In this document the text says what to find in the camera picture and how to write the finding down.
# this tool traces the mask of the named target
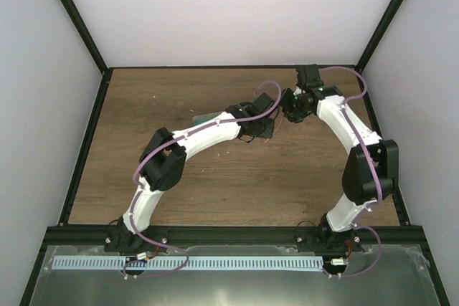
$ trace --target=black frame bar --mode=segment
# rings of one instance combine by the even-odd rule
[[[60,0],[69,17],[71,18],[75,28],[84,41],[89,53],[98,66],[102,80],[98,90],[97,97],[91,112],[89,123],[87,124],[85,136],[83,138],[80,153],[77,163],[75,164],[74,173],[70,182],[70,187],[67,192],[65,204],[62,207],[59,226],[52,226],[47,229],[44,236],[42,246],[39,250],[37,260],[29,278],[29,282],[24,291],[21,305],[28,305],[31,301],[39,271],[41,269],[45,252],[48,246],[52,245],[105,245],[105,238],[108,233],[109,226],[107,225],[71,225],[68,224],[70,212],[75,200],[80,179],[87,155],[90,150],[91,142],[95,134],[95,129],[98,124],[98,118],[103,107],[103,102],[108,90],[110,79],[113,73],[113,68],[108,68],[103,61],[98,48],[96,47],[93,38],[91,37],[82,17],[80,16],[77,7],[73,0]],[[348,65],[347,67],[355,69],[362,73],[368,61],[372,57],[378,43],[381,41],[384,33],[392,22],[395,14],[400,8],[403,0],[391,0],[381,20],[379,21],[371,39],[368,42],[362,56],[357,63],[357,66]],[[209,68],[296,68],[297,65],[259,65],[259,66],[189,66],[189,67],[116,67],[116,68],[193,68],[193,69],[209,69]],[[372,102],[366,94],[364,103],[372,128],[381,135],[381,130],[377,122],[376,115],[372,106]],[[404,206],[402,195],[399,190],[393,194],[394,205],[397,210],[399,222],[401,225],[409,226],[376,226],[374,227],[384,244],[419,244],[424,256],[430,261],[429,273],[435,284],[435,289],[441,305],[449,305],[448,298],[445,294],[443,284],[438,274],[435,262],[432,258],[429,245],[424,235],[421,226],[413,226]],[[167,236],[168,243],[177,246],[194,246],[203,244],[266,244],[266,245],[291,245],[297,246],[300,251],[310,251],[311,247],[305,242],[298,243],[296,239],[307,237],[313,228],[311,227],[293,227],[293,226],[269,226],[269,227],[238,227],[238,226],[150,226],[147,230],[154,238],[156,236]],[[375,244],[376,240],[372,234],[366,231],[359,232],[359,238],[362,244]],[[330,252],[321,252],[315,250],[316,254],[330,254]]]

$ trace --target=wooden table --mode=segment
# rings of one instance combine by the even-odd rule
[[[349,72],[323,72],[326,84],[344,95],[360,92]],[[295,87],[294,69],[129,69],[115,70],[70,215],[72,224],[105,224],[126,211],[136,186],[138,158],[161,128],[185,129],[192,118],[252,100],[266,80]],[[274,87],[266,91],[275,96]],[[352,108],[369,125],[363,101]],[[186,163],[179,184],[167,191],[152,224],[296,225],[314,223],[343,191],[346,152],[315,116],[292,124],[279,119],[274,138],[250,144],[232,140]],[[360,224],[398,225],[388,198]]]

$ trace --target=reflective surface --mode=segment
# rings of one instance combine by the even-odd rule
[[[353,254],[349,272],[375,252]],[[44,270],[32,305],[438,305],[417,248],[384,246],[378,265],[352,279],[317,272],[178,272],[125,281],[117,271]]]

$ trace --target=green object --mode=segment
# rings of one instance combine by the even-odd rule
[[[205,115],[197,115],[193,116],[193,123],[194,125],[200,125],[201,123],[207,122],[212,118],[216,118],[221,113],[212,113],[212,114],[205,114]]]

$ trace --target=brown wood surface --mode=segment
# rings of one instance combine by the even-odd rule
[[[356,78],[349,72],[324,72],[322,77],[344,95],[359,93]],[[115,70],[70,223],[105,224],[127,209],[136,189],[131,176],[138,157],[158,128],[185,129],[193,126],[195,115],[252,100],[254,89],[266,80],[294,87],[295,70]],[[267,89],[272,96],[274,91]],[[363,102],[354,101],[351,106],[369,124]],[[316,223],[343,193],[345,163],[344,148],[317,117],[299,124],[284,119],[267,143],[232,140],[190,159],[179,184],[160,200],[151,223]],[[391,198],[360,224],[397,225]]]

